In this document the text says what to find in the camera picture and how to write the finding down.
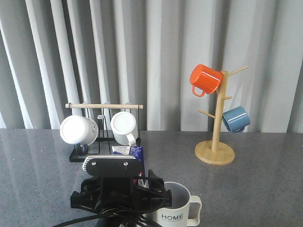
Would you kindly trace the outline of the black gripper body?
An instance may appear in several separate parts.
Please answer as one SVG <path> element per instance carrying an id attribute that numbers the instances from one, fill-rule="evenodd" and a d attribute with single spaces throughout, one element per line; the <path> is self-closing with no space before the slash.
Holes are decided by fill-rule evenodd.
<path id="1" fill-rule="evenodd" d="M 171 207 L 171 191 L 152 170 L 131 178 L 91 177 L 71 195 L 71 208 L 96 214 L 97 227 L 157 227 L 145 215 Z"/>

